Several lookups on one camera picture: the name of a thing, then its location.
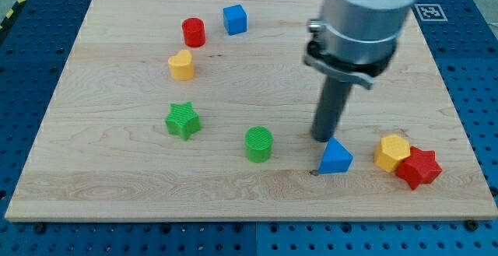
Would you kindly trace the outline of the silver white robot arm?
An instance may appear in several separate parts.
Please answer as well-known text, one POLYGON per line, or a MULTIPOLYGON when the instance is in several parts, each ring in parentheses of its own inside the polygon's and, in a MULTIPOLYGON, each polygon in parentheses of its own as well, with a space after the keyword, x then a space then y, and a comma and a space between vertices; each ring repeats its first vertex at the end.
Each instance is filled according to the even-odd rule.
POLYGON ((416 0, 324 0, 310 19, 303 62, 324 74, 311 136, 327 142, 335 133, 354 85, 371 89, 389 66, 405 19, 416 0))

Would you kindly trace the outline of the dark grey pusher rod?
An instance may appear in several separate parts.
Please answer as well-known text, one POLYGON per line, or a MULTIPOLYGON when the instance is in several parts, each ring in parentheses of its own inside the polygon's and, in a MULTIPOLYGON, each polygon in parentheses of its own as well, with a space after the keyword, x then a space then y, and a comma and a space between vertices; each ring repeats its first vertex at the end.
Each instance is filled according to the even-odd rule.
POLYGON ((311 125, 311 136, 318 142, 327 142, 335 133, 348 100, 352 84, 327 77, 321 91, 311 125))

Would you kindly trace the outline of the black silver clamp mount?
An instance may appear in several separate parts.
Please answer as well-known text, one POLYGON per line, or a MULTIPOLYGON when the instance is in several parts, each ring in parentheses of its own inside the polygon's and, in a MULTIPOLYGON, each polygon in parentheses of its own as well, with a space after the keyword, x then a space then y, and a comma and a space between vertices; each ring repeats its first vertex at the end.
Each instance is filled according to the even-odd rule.
POLYGON ((365 89, 372 88, 376 77, 385 71, 396 52, 396 35, 383 40, 355 40, 320 19, 308 20, 307 31, 312 38, 303 63, 335 81, 365 89))

